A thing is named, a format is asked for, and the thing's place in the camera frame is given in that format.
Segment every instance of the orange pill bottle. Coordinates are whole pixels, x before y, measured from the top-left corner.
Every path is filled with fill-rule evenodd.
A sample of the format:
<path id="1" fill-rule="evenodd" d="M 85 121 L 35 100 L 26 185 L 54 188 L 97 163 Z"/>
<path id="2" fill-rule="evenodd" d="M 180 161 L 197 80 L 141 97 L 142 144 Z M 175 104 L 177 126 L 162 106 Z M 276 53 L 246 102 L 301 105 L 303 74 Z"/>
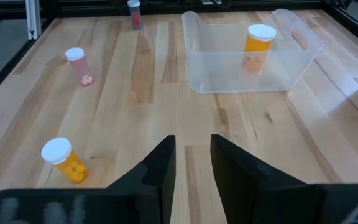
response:
<path id="1" fill-rule="evenodd" d="M 41 150 L 42 158 L 53 164 L 68 180 L 79 184 L 88 176 L 88 170 L 65 138 L 55 138 Z"/>
<path id="2" fill-rule="evenodd" d="M 252 72 L 261 71 L 267 58 L 266 52 L 270 49 L 276 34 L 277 32 L 273 27 L 265 24 L 254 24 L 248 27 L 244 51 L 256 53 L 244 55 L 242 61 L 244 69 Z"/>

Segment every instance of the black frame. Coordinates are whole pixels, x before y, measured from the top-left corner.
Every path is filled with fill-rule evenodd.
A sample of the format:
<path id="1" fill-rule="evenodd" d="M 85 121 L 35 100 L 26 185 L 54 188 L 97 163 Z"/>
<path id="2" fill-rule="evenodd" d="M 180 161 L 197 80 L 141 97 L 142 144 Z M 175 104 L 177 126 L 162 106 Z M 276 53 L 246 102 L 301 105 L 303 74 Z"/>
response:
<path id="1" fill-rule="evenodd" d="M 339 4 L 339 0 L 232 0 L 230 8 L 204 6 L 199 0 L 141 0 L 142 14 L 177 14 L 186 11 L 230 12 L 285 9 L 322 9 L 358 37 L 358 21 Z M 43 30 L 55 18 L 129 15 L 126 0 L 40 0 L 41 16 L 47 18 Z M 350 0 L 344 0 L 344 7 Z M 25 19 L 25 3 L 0 2 L 0 19 Z M 0 84 L 34 44 L 29 40 L 0 72 Z"/>

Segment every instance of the wood grain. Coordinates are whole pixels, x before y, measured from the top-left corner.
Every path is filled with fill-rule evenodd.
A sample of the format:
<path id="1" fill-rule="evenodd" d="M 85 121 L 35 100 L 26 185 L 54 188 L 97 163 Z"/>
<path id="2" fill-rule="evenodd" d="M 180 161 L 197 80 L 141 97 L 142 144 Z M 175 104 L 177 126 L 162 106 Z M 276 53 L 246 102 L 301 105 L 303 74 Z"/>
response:
<path id="1" fill-rule="evenodd" d="M 188 86 L 181 15 L 56 19 L 0 86 L 0 189 L 105 187 L 166 135 L 177 137 L 172 223 L 225 223 L 210 135 L 308 183 L 358 182 L 358 39 L 319 10 L 295 11 L 324 49 L 288 92 L 200 95 Z M 259 22 L 269 12 L 201 14 Z M 79 85 L 66 49 L 86 50 Z M 40 158 L 68 138 L 89 167 L 73 186 Z"/>

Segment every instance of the pink pill bottle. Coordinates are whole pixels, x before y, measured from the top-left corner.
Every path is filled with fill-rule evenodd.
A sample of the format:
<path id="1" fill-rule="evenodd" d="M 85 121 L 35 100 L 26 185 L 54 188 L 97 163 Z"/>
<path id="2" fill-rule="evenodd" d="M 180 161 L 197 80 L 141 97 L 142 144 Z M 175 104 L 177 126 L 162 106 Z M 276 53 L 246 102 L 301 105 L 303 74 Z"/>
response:
<path id="1" fill-rule="evenodd" d="M 90 68 L 86 62 L 84 49 L 81 47 L 73 47 L 65 53 L 67 60 L 71 63 L 74 72 L 80 79 L 83 86 L 89 86 L 93 83 Z"/>

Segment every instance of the pill bottle cap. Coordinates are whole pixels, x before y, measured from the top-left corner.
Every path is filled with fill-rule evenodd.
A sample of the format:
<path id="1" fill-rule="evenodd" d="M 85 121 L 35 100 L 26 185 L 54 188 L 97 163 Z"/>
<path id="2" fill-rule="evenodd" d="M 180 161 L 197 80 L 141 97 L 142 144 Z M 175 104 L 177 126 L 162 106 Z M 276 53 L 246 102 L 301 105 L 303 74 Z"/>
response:
<path id="1" fill-rule="evenodd" d="M 276 36 L 276 30 L 266 24 L 254 24 L 248 27 L 248 35 L 260 41 L 271 41 Z"/>
<path id="2" fill-rule="evenodd" d="M 127 3 L 128 3 L 129 7 L 138 7 L 138 6 L 140 6 L 140 1 L 139 0 L 129 0 Z"/>
<path id="3" fill-rule="evenodd" d="M 50 164 L 64 162 L 70 155 L 73 147 L 66 138 L 55 138 L 47 142 L 41 150 L 42 158 Z"/>
<path id="4" fill-rule="evenodd" d="M 66 50 L 65 55 L 67 60 L 78 60 L 85 56 L 85 52 L 81 47 L 73 47 Z"/>

